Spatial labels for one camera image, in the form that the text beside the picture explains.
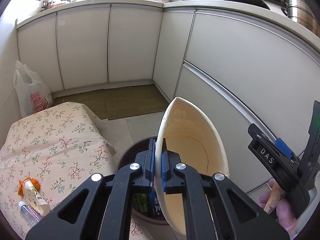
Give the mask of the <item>person's right hand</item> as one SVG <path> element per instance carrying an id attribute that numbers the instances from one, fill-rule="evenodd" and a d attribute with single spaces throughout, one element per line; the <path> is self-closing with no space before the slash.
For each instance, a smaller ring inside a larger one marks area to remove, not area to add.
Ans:
<path id="1" fill-rule="evenodd" d="M 258 205 L 263 209 L 269 200 L 271 190 L 264 192 L 260 198 Z M 282 199 L 276 206 L 276 214 L 278 217 L 278 223 L 287 231 L 287 233 L 293 237 L 297 228 L 298 220 L 295 218 L 290 203 L 287 199 Z"/>

